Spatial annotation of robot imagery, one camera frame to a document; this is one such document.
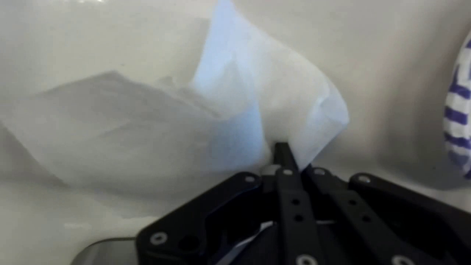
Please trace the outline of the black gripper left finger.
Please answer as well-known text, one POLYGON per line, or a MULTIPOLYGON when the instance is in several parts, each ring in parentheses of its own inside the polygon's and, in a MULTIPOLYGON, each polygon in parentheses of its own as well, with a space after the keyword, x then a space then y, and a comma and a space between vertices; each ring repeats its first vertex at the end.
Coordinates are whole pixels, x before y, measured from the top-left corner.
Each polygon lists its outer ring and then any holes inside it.
POLYGON ((246 243, 230 265, 323 265, 309 193, 289 144, 279 143, 276 169, 239 172, 145 227, 139 265, 217 265, 246 243))

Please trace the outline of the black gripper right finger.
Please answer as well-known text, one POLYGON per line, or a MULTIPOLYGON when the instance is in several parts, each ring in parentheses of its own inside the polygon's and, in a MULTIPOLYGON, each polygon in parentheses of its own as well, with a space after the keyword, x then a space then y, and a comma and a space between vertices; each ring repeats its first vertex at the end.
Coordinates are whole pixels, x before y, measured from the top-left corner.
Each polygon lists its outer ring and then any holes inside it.
POLYGON ((302 181, 329 265, 471 265, 471 213, 373 174, 302 181))

